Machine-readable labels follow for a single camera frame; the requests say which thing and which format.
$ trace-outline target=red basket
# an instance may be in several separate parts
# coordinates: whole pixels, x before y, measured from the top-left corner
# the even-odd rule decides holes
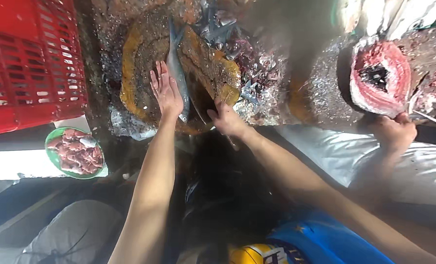
[[[0,0],[0,133],[84,114],[71,0]]]

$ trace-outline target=knife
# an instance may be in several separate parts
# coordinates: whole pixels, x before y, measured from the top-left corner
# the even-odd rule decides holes
[[[425,117],[426,119],[429,119],[429,120],[431,120],[431,121],[433,121],[433,122],[436,123],[436,118],[434,118],[434,117],[430,117],[430,116],[428,116],[428,115],[426,115],[426,114],[424,114],[424,113],[422,113],[422,112],[416,111],[416,110],[412,110],[412,111],[413,111],[414,113],[419,114],[419,115],[421,115],[422,117]]]
[[[218,110],[216,110],[215,101],[213,98],[211,98],[210,94],[207,92],[207,89],[205,89],[203,86],[200,86],[200,82],[196,77],[193,77],[191,73],[187,74],[186,82],[189,89],[190,101],[195,110],[197,110],[198,116],[203,123],[205,123],[205,125],[212,123],[213,120],[211,120],[211,117],[208,116],[207,110],[211,109],[215,112],[218,112]],[[233,149],[235,151],[239,151],[240,147],[238,144],[236,144],[235,140],[230,136],[225,137]]]

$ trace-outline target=person's right hand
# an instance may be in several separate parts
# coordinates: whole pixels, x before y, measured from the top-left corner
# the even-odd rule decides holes
[[[207,113],[221,134],[241,138],[251,128],[231,106],[222,102],[218,97],[215,98],[215,105],[218,113],[211,109],[208,109]]]
[[[379,116],[369,128],[388,153],[403,154],[417,136],[415,124],[407,113],[400,113],[393,120]]]

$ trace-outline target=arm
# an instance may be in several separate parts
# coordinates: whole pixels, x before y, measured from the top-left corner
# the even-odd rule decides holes
[[[387,182],[401,155],[417,136],[417,130],[406,113],[399,114],[394,120],[379,116],[369,128],[378,139],[380,148],[350,183],[349,188],[362,199],[363,205],[374,208],[387,200]]]
[[[290,198],[326,211],[396,263],[436,263],[435,256],[344,197],[291,153],[247,126],[231,107],[219,100],[215,103],[218,113],[208,112],[216,128],[222,134],[240,138]]]
[[[161,109],[159,129],[149,144],[122,233],[109,264],[154,264],[161,261],[169,200],[174,187],[174,131],[183,108],[175,80],[165,62],[151,71],[151,88]]]

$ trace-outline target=hand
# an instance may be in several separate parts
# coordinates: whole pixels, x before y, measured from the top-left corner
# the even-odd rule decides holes
[[[156,69],[159,76],[156,77],[155,72],[150,71],[150,85],[161,109],[161,120],[175,122],[184,108],[177,82],[169,76],[169,70],[164,61],[156,62]]]
[[[210,109],[207,113],[221,134],[241,138],[246,131],[251,129],[231,106],[222,102],[218,97],[215,98],[215,105],[218,113]]]
[[[415,124],[407,113],[398,114],[394,120],[379,116],[369,128],[381,148],[391,154],[403,154],[417,136]]]

